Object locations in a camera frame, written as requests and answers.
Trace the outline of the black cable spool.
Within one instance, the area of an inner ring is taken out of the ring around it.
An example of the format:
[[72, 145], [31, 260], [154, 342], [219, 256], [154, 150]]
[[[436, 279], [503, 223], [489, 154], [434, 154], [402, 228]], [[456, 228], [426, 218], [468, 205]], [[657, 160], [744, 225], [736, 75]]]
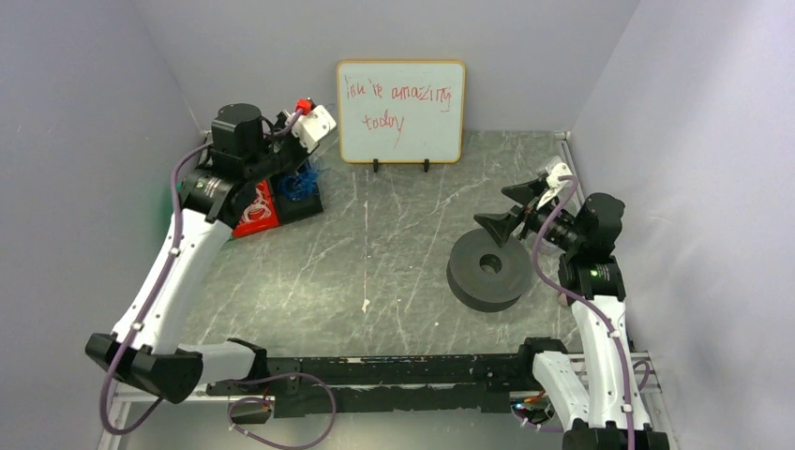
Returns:
[[483, 229], [471, 230], [452, 246], [446, 265], [448, 286], [464, 306], [496, 313], [526, 296], [534, 283], [529, 251], [510, 237], [498, 246]]

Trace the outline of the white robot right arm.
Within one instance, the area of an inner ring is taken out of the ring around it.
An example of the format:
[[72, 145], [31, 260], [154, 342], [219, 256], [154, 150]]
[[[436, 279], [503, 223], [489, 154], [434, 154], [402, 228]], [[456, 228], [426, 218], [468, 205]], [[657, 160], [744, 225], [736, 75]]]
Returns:
[[568, 213], [564, 207], [577, 189], [574, 175], [504, 187], [502, 194], [515, 207], [501, 215], [477, 214], [474, 219], [498, 245], [506, 244], [519, 229], [521, 238], [534, 233], [534, 250], [548, 241], [562, 251], [556, 280], [540, 265], [533, 268], [571, 308], [588, 381], [579, 380], [563, 352], [542, 351], [532, 357], [532, 375], [562, 424], [562, 448], [668, 449], [669, 437], [653, 427], [631, 362], [626, 291], [613, 254], [623, 230], [625, 205], [597, 192], [576, 214]]

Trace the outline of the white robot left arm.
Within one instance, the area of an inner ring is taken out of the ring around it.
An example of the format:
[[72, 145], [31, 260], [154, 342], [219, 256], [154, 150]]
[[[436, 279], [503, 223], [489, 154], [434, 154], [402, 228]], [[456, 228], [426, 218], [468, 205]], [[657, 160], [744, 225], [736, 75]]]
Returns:
[[181, 345], [189, 304], [256, 199], [258, 184], [296, 172], [336, 128], [329, 111], [310, 99], [274, 122], [247, 103], [219, 109], [205, 144], [172, 170], [171, 224], [138, 294], [111, 332], [94, 333], [86, 342], [86, 355], [108, 380], [176, 404], [202, 383], [265, 372], [265, 351], [240, 339]]

